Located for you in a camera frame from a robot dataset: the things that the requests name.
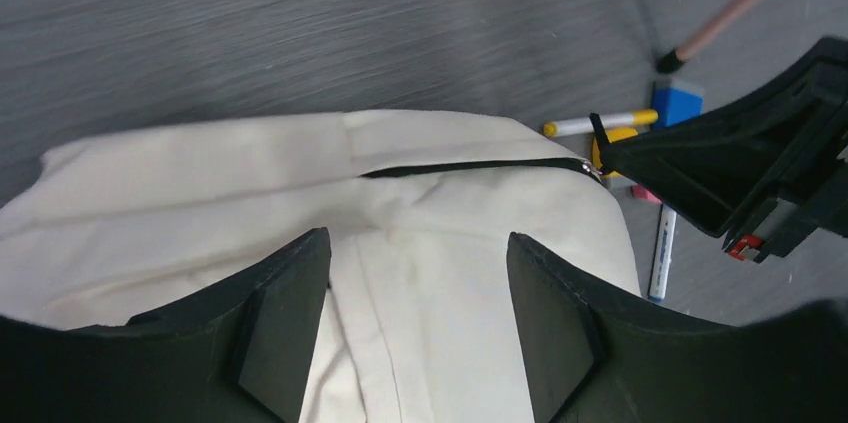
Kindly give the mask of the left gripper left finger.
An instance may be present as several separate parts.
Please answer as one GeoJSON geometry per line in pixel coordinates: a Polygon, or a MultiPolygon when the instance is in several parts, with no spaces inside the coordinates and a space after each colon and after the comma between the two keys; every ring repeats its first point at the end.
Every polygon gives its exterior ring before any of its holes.
{"type": "Polygon", "coordinates": [[[5,422],[295,422],[329,285],[330,235],[119,327],[1,321],[5,422]]]}

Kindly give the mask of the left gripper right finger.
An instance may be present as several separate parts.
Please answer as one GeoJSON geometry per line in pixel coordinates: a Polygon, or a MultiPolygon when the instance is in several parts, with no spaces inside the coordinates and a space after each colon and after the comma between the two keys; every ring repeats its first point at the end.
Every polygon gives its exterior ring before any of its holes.
{"type": "Polygon", "coordinates": [[[507,270],[538,422],[843,422],[847,304],[733,327],[658,306],[523,234],[507,270]]]}

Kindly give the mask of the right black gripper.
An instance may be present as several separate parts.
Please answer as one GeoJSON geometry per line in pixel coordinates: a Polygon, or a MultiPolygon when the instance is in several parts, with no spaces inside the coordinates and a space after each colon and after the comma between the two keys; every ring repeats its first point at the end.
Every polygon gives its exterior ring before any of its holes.
{"type": "Polygon", "coordinates": [[[723,251],[739,261],[786,257],[818,229],[845,238],[847,164],[836,165],[847,141],[847,41],[819,39],[721,108],[615,143],[598,140],[602,172],[646,187],[711,237],[728,231],[723,251]],[[835,168],[806,197],[815,178],[835,168]],[[780,184],[795,195],[781,188],[756,204],[780,184]]]}

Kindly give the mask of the beige canvas backpack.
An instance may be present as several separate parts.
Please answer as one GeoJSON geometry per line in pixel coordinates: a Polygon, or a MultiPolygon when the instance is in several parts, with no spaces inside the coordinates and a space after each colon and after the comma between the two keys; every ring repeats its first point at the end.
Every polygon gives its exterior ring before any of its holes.
{"type": "Polygon", "coordinates": [[[125,322],[327,228],[306,422],[531,421],[514,232],[640,291],[615,198],[507,118],[238,119],[86,138],[42,162],[1,211],[1,311],[49,327],[125,322]]]}

